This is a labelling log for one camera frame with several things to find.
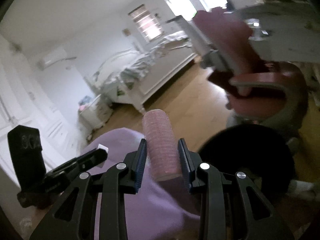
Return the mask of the white wooden bed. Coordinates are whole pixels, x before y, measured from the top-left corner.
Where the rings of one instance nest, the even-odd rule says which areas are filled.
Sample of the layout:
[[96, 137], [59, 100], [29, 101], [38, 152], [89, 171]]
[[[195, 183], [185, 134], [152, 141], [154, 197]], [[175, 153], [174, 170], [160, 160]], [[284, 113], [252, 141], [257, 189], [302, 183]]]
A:
[[144, 103], [195, 57], [188, 36], [177, 31], [161, 38], [149, 51], [115, 53], [85, 80], [112, 103], [132, 105], [144, 114]]

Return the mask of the white bottle cap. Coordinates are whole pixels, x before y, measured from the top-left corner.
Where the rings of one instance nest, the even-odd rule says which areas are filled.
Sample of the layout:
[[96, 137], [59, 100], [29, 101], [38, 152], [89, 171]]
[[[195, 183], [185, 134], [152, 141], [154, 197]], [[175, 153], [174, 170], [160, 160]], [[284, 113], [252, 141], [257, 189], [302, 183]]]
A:
[[108, 158], [108, 147], [102, 144], [99, 144], [96, 150], [97, 150], [97, 156], [96, 156], [97, 167], [103, 168], [105, 161]]

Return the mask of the white bedside nightstand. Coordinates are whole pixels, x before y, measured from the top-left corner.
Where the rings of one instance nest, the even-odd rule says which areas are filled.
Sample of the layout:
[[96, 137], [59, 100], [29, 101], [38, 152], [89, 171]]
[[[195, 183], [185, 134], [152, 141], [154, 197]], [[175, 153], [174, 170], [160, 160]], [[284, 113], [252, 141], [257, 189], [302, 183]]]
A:
[[91, 102], [79, 107], [79, 115], [95, 131], [103, 127], [109, 120], [113, 110], [109, 107], [106, 99], [100, 94]]

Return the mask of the purple round tablecloth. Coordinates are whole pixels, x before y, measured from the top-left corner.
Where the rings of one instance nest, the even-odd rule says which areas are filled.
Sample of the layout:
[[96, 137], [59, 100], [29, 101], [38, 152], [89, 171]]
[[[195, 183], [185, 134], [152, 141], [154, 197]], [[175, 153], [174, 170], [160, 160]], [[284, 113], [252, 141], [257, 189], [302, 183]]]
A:
[[[106, 172], [136, 151], [144, 135], [128, 129], [113, 129], [86, 146], [85, 154], [99, 145], [108, 148], [108, 158], [90, 174]], [[137, 194], [125, 195], [125, 215], [129, 239], [198, 239], [200, 216], [196, 200], [188, 193], [181, 177], [154, 181], [149, 165], [145, 166], [142, 186]]]

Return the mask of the white wall air conditioner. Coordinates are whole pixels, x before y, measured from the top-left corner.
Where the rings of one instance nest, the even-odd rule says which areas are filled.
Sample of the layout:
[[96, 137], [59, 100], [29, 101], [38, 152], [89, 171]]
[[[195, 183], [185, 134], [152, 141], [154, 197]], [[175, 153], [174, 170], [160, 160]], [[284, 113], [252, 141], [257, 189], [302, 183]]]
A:
[[37, 66], [40, 68], [40, 70], [45, 70], [46, 68], [62, 61], [73, 61], [77, 59], [76, 56], [68, 56], [67, 52], [63, 47], [57, 47], [51, 52], [49, 52], [47, 55], [42, 57], [38, 63]]

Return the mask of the pink grey desk chair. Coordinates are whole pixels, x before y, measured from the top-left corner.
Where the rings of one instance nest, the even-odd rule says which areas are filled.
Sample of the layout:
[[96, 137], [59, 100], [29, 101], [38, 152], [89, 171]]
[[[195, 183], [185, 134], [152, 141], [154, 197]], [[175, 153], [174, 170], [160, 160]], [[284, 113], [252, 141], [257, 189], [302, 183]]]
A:
[[221, 7], [197, 11], [191, 21], [172, 18], [212, 68], [208, 80], [225, 90], [232, 111], [230, 126], [244, 120], [267, 127], [300, 129], [308, 111], [308, 90], [301, 70], [289, 62], [263, 60], [251, 46], [247, 23]]

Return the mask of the black round trash bin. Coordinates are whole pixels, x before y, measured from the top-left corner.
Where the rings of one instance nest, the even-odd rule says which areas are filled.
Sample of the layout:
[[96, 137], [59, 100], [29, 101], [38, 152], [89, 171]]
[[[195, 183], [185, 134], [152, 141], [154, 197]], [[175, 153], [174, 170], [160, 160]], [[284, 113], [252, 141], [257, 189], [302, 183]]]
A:
[[298, 177], [289, 140], [287, 133], [278, 129], [243, 124], [211, 137], [199, 155], [222, 173], [247, 174], [280, 215], [277, 208], [291, 181]]

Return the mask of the white wardrobe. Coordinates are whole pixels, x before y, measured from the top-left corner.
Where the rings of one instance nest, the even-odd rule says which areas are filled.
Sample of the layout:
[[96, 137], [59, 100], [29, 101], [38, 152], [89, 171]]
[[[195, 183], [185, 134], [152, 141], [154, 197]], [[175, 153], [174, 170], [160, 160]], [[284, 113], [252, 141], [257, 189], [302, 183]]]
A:
[[39, 130], [48, 171], [78, 156], [86, 144], [43, 91], [26, 57], [1, 37], [1, 168], [15, 184], [7, 133], [18, 125]]

